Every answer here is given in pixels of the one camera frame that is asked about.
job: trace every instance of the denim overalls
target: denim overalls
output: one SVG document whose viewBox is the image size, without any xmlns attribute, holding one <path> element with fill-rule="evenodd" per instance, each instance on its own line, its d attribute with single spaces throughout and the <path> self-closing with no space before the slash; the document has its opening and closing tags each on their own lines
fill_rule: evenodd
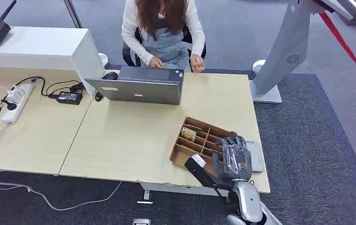
<svg viewBox="0 0 356 225">
<path fill-rule="evenodd" d="M 158 57 L 163 62 L 164 67 L 178 68 L 183 69 L 185 72 L 191 72 L 188 50 L 182 43 L 184 38 L 182 31 L 178 34 L 172 34 L 167 28 L 157 29 L 156 41 L 150 34 L 142 36 L 142 45 L 146 51 Z"/>
</svg>

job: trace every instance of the laptop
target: laptop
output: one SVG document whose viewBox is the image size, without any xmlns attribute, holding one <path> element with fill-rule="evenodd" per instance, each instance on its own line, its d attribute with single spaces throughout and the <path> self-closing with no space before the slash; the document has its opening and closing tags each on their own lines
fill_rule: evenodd
<svg viewBox="0 0 356 225">
<path fill-rule="evenodd" d="M 179 105 L 182 69 L 122 67 L 117 80 L 85 79 L 109 100 Z"/>
</svg>

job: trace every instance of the white long-sleeve shirt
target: white long-sleeve shirt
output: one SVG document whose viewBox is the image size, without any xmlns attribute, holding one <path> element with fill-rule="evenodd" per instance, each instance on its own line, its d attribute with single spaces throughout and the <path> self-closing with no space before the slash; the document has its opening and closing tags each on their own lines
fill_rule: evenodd
<svg viewBox="0 0 356 225">
<path fill-rule="evenodd" d="M 203 32 L 203 27 L 200 23 L 199 16 L 197 15 L 197 7 L 195 0 L 187 0 L 186 8 L 186 26 L 192 35 L 192 54 L 201 55 L 203 52 L 206 37 Z M 152 54 L 148 53 L 140 42 L 135 38 L 135 30 L 139 27 L 137 22 L 138 8 L 135 0 L 126 0 L 126 6 L 123 14 L 123 25 L 121 26 L 121 36 L 123 41 L 135 52 L 138 57 L 146 64 L 149 65 Z M 147 33 L 141 29 L 142 38 L 147 38 Z"/>
</svg>

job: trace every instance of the long brown hair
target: long brown hair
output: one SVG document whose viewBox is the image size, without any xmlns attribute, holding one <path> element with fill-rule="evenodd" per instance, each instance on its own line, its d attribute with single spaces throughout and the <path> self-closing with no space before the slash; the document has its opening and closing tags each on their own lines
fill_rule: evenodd
<svg viewBox="0 0 356 225">
<path fill-rule="evenodd" d="M 165 17 L 167 28 L 172 34 L 178 34 L 184 24 L 187 0 L 163 0 L 166 4 Z M 160 0 L 137 0 L 138 21 L 140 27 L 156 39 L 156 25 L 159 21 Z"/>
</svg>

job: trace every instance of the light wood desk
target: light wood desk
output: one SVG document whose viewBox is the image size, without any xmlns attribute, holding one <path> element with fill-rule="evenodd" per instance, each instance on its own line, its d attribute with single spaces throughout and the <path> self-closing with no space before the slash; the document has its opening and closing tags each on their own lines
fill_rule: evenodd
<svg viewBox="0 0 356 225">
<path fill-rule="evenodd" d="M 46 87 L 79 79 L 74 71 L 0 68 L 0 87 L 10 89 L 12 84 L 34 75 L 44 77 Z M 35 83 L 20 118 L 0 139 L 1 170 L 58 174 L 62 167 L 92 98 L 85 95 L 80 105 L 60 104 L 40 95 L 42 84 L 41 80 Z M 0 90 L 0 99 L 5 94 Z"/>
<path fill-rule="evenodd" d="M 260 143 L 247 76 L 186 73 L 181 105 L 92 101 L 59 174 L 214 195 L 169 160 L 185 116 Z M 252 179 L 260 192 L 270 193 L 266 169 Z"/>
</svg>

